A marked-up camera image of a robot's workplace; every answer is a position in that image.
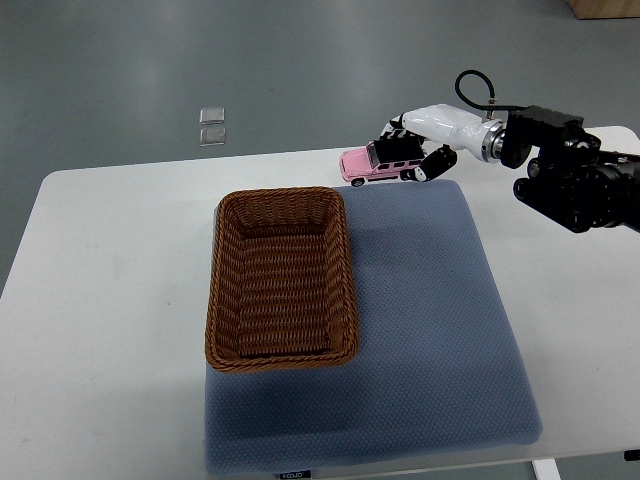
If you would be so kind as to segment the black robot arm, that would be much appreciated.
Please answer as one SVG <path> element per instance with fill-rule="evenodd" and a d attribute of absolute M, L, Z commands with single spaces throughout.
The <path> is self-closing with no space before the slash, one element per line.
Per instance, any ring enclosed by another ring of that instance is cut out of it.
<path fill-rule="evenodd" d="M 516 199 L 570 230 L 639 230 L 639 156 L 605 151 L 583 119 L 538 106 L 509 112 L 502 165 L 527 166 Z"/>

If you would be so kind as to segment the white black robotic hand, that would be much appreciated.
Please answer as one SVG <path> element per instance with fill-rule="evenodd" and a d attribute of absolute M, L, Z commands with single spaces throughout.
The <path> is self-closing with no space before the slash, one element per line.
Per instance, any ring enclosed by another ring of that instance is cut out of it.
<path fill-rule="evenodd" d="M 419 165 L 400 173 L 403 181 L 427 182 L 444 174 L 457 163 L 457 152 L 469 151 L 484 163 L 497 163 L 506 123 L 499 119 L 483 119 L 465 110 L 445 105 L 431 105 L 404 112 L 389 120 L 381 131 L 381 139 L 416 137 L 440 147 L 426 155 Z"/>

